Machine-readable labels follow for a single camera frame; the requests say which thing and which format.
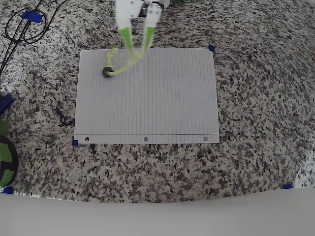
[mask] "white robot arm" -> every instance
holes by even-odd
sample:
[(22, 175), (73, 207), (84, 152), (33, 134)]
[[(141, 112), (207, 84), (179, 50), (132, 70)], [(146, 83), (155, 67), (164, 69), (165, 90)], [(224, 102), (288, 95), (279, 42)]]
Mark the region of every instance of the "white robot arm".
[[(111, 61), (118, 50), (116, 49), (112, 51), (112, 53), (110, 53), (107, 57), (108, 66), (103, 69), (103, 75), (106, 78), (110, 78), (111, 76), (124, 72), (133, 64), (136, 64), (141, 60), (142, 55), (147, 52), (152, 44), (155, 29), (162, 10), (168, 6), (169, 0), (116, 0), (116, 23), (118, 26), (118, 32), (125, 42), (130, 58), (125, 67), (114, 71), (114, 65)], [(137, 52), (135, 50), (131, 34), (132, 25), (130, 20), (138, 17), (146, 17), (141, 52)]]

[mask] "granite countertop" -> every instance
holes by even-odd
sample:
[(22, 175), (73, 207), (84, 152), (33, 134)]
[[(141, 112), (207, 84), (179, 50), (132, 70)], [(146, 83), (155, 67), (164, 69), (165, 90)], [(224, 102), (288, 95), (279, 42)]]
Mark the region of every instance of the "granite countertop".
[[(13, 12), (0, 4), (0, 33)], [(61, 0), (46, 0), (48, 18)], [(135, 43), (141, 44), (141, 20)], [(291, 0), (212, 0), (164, 11), (154, 47), (216, 46), (220, 144), (71, 145), (80, 50), (122, 47), (114, 2), (70, 0), (1, 81), (14, 105), (16, 194), (96, 202), (170, 202), (315, 187), (315, 7)], [(1, 58), (8, 40), (0, 38)]]

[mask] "notebook paper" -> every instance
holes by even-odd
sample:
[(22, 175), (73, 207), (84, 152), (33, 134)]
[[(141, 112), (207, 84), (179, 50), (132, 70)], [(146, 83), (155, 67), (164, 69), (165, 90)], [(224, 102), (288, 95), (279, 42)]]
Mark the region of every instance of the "notebook paper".
[[(151, 48), (130, 70), (106, 79), (110, 50), (81, 51), (74, 139), (79, 144), (219, 142), (213, 53)], [(127, 51), (113, 59), (126, 65)]]

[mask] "cord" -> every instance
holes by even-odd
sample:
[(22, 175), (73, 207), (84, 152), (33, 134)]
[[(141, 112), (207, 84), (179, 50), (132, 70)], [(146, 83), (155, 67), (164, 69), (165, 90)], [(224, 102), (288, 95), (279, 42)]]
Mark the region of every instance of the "cord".
[[(26, 7), (26, 8), (23, 8), (22, 10), (20, 10), (20, 11), (18, 11), (16, 13), (14, 13), (11, 16), (11, 18), (6, 23), (5, 30), (4, 30), (5, 37), (10, 40), (10, 43), (9, 43), (9, 46), (8, 46), (6, 52), (5, 52), (5, 55), (4, 55), (4, 58), (3, 58), (3, 61), (2, 61), (1, 67), (0, 67), (0, 77), (1, 77), (1, 74), (3, 73), (3, 71), (5, 69), (6, 65), (8, 64), (9, 60), (11, 59), (13, 53), (15, 52), (17, 46), (21, 42), (25, 42), (27, 44), (33, 44), (33, 43), (36, 43), (39, 40), (41, 40), (43, 38), (43, 36), (45, 35), (45, 33), (49, 30), (49, 27), (50, 27), (50, 25), (51, 25), (55, 15), (56, 15), (56, 13), (58, 12), (58, 10), (67, 1), (69, 1), (69, 0), (64, 0), (62, 3), (59, 4), (59, 6), (56, 8), (56, 10), (55, 10), (55, 12), (54, 12), (54, 14), (53, 14), (53, 16), (52, 16), (52, 18), (50, 19), (49, 22), (48, 22), (46, 14), (44, 12), (42, 12), (41, 10), (38, 10), (38, 8), (42, 4), (43, 0), (40, 0), (38, 2), (37, 6), (36, 6), (36, 8), (34, 10), (30, 10), (29, 8)], [(21, 32), (20, 36), (18, 37), (18, 39), (15, 39), (17, 34), (18, 34), (18, 32), (19, 32), (19, 30), (20, 30), (20, 28), (21, 28), (22, 22), (25, 20), (25, 19), (22, 18), (20, 20), (20, 22), (19, 22), (19, 24), (17, 26), (17, 29), (15, 30), (13, 36), (10, 37), (9, 34), (8, 34), (8, 27), (9, 27), (11, 21), (13, 20), (13, 18), (15, 16), (17, 16), (18, 14), (20, 14), (21, 12), (26, 11), (26, 10), (29, 11), (28, 14), (30, 14), (31, 12), (36, 12), (36, 13), (40, 13), (40, 14), (42, 14), (44, 16), (44, 27), (43, 27), (43, 30), (39, 34), (37, 34), (36, 36), (30, 37), (30, 38), (25, 38), (25, 34), (26, 34), (27, 30), (29, 29), (29, 27), (30, 27), (30, 25), (32, 23), (30, 20), (28, 20), (27, 23), (25, 24), (25, 26), (23, 27), (22, 32)]]

